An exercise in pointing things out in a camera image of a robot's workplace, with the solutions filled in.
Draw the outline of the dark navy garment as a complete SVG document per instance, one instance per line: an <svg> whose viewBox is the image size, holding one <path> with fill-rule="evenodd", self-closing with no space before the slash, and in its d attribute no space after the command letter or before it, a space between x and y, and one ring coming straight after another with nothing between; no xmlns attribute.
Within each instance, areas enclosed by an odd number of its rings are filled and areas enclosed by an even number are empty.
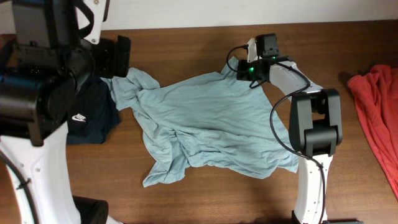
<svg viewBox="0 0 398 224"><path fill-rule="evenodd" d="M68 112L67 144L102 144L121 122L108 85L91 77L81 86Z"/></svg>

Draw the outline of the light blue t-shirt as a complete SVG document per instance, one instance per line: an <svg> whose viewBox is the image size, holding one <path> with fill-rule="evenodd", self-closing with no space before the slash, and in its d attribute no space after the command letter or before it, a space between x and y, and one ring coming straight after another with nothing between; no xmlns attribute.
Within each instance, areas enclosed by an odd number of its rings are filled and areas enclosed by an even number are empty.
<svg viewBox="0 0 398 224"><path fill-rule="evenodd" d="M265 179L276 169L298 169L284 148L288 132L261 88L236 79L236 58L221 72L162 87L130 68L106 84L117 109L129 108L155 163L145 187L180 181L189 167L215 166Z"/></svg>

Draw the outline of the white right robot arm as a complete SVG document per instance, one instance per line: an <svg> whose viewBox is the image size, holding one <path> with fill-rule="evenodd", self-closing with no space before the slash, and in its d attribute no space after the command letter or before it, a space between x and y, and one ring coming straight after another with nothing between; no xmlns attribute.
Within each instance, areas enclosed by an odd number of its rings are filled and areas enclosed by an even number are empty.
<svg viewBox="0 0 398 224"><path fill-rule="evenodd" d="M340 95L307 78L288 56L281 55L275 34L262 34L242 45L237 79L250 88L271 83L290 101L289 145L298 156L298 197L292 223L327 223L326 188L333 155L343 139Z"/></svg>

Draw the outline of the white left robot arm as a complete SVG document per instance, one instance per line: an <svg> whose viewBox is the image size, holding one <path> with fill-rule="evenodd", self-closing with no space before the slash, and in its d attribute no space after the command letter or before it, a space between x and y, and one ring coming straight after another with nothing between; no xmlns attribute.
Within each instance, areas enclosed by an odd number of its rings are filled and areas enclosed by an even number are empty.
<svg viewBox="0 0 398 224"><path fill-rule="evenodd" d="M22 223L113 224L104 200L74 196L67 114L89 77L125 77L131 41L100 37L109 1L12 0L1 50L1 160Z"/></svg>

